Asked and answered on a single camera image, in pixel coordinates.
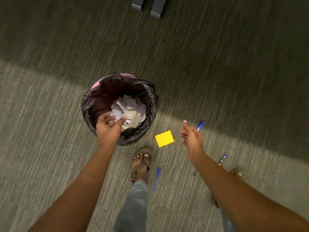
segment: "black trash bag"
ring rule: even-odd
[[[96,135],[98,117],[111,111],[113,101],[124,95],[139,97],[147,109],[146,118],[138,127],[128,128],[121,132],[117,142],[119,146],[136,143],[148,131],[155,119],[159,102],[155,86],[129,74],[113,73],[102,78],[98,86],[84,93],[81,103],[84,120],[88,128]]]

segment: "light blue jeans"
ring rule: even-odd
[[[113,232],[145,232],[147,222],[148,187],[145,182],[137,182],[116,218]],[[224,232],[237,232],[221,210]]]

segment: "yellow sticky note pad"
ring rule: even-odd
[[[174,142],[172,132],[170,130],[156,135],[155,139],[157,140],[159,147],[163,147]]]

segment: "person's right arm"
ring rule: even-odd
[[[309,231],[309,222],[277,204],[259,191],[229,174],[203,152],[200,132],[183,123],[180,136],[188,149],[188,159],[239,232]]]

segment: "brown sandal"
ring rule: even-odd
[[[240,172],[240,168],[233,168],[230,171],[230,174],[232,174],[233,176],[235,176],[236,178],[238,178],[241,181],[245,181],[245,177],[243,176],[243,174]],[[219,208],[218,202],[216,201],[216,199],[214,198],[214,196],[212,196],[211,198],[212,203],[214,204],[215,207]]]
[[[148,159],[144,158],[145,154],[149,155]],[[151,165],[151,161],[150,161],[151,155],[152,155],[152,151],[151,151],[151,149],[149,149],[147,147],[144,147],[144,148],[140,149],[138,152],[135,153],[134,157],[140,156],[142,161],[141,161],[141,163],[132,167],[131,181],[133,183],[135,183],[135,181],[137,181],[138,179],[143,180],[144,182],[147,183],[147,181],[148,181],[148,170],[149,170],[150,165]],[[145,166],[147,166],[147,171],[145,173],[138,172],[138,170],[140,170],[141,168],[143,168]]]

